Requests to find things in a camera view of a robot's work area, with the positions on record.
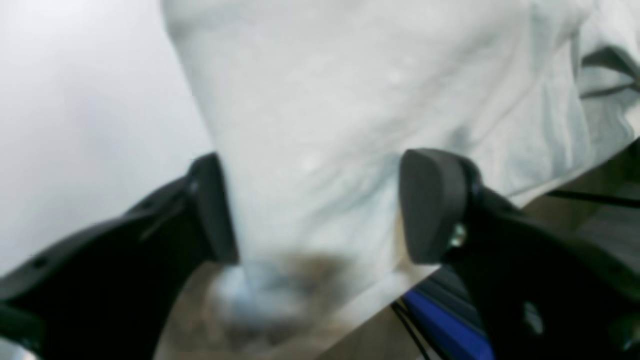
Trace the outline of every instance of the black cable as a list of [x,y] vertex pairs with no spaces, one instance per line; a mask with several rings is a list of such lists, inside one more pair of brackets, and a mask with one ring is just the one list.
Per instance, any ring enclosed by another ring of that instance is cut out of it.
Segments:
[[640,200],[637,199],[625,199],[623,197],[598,195],[593,193],[579,193],[579,192],[567,192],[562,190],[556,190],[548,192],[547,196],[562,197],[564,199],[571,200],[583,200],[590,202],[597,202],[600,204],[607,204],[613,206],[624,206],[625,208],[640,208]]
[[405,306],[400,305],[400,303],[398,303],[397,301],[394,302],[392,306],[396,307],[398,311],[400,311],[407,319],[409,319],[409,321],[413,324],[413,326],[418,330],[418,332],[420,333],[424,341],[426,341],[427,344],[429,344],[431,349],[433,349],[433,351],[435,351],[436,354],[438,354],[438,356],[440,356],[442,360],[455,359],[453,355],[451,355],[448,351],[442,348],[438,343],[438,341],[434,337],[432,337],[429,331],[425,329],[424,326],[422,326],[422,324],[420,323],[420,320],[418,320],[418,318],[413,314],[411,309],[406,307],[406,305]]
[[420,353],[422,354],[424,360],[431,360],[431,358],[427,355],[427,350],[425,350],[424,346],[422,346],[420,339],[418,339],[418,337],[413,332],[413,329],[411,328],[411,326],[409,326],[409,323],[407,323],[406,319],[404,318],[404,312],[406,310],[404,310],[404,308],[402,308],[402,306],[400,306],[397,302],[391,304],[391,310],[394,311],[394,313],[398,317],[398,320],[400,320],[400,322],[404,325],[404,328],[409,333],[409,336],[411,336],[411,339],[415,343],[415,346],[417,346],[418,350],[420,350]]

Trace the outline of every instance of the white wall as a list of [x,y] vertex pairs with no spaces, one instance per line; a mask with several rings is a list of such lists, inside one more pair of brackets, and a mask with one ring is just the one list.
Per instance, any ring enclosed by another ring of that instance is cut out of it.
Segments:
[[0,275],[210,150],[154,0],[0,2]]

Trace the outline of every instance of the metal screw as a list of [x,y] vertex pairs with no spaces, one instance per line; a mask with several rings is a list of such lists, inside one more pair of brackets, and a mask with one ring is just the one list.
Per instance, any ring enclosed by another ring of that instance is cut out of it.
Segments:
[[465,244],[465,240],[467,239],[467,229],[461,223],[456,224],[456,227],[453,229],[453,235],[451,236],[451,240],[449,241],[449,245],[453,247],[461,247]]

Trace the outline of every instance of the blue panel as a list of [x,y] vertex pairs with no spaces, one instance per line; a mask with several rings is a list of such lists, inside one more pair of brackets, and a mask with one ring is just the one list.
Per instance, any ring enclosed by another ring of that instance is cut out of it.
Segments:
[[415,291],[404,301],[435,341],[456,360],[493,360],[487,339]]

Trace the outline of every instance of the black mount arm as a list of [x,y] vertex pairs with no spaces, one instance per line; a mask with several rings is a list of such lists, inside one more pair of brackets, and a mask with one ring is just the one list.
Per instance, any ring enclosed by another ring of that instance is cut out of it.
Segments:
[[152,359],[176,296],[204,261],[237,261],[214,154],[3,278],[0,335],[46,360]]
[[465,158],[408,151],[400,183],[412,259],[452,265],[497,360],[640,358],[640,279],[617,259],[528,218]]

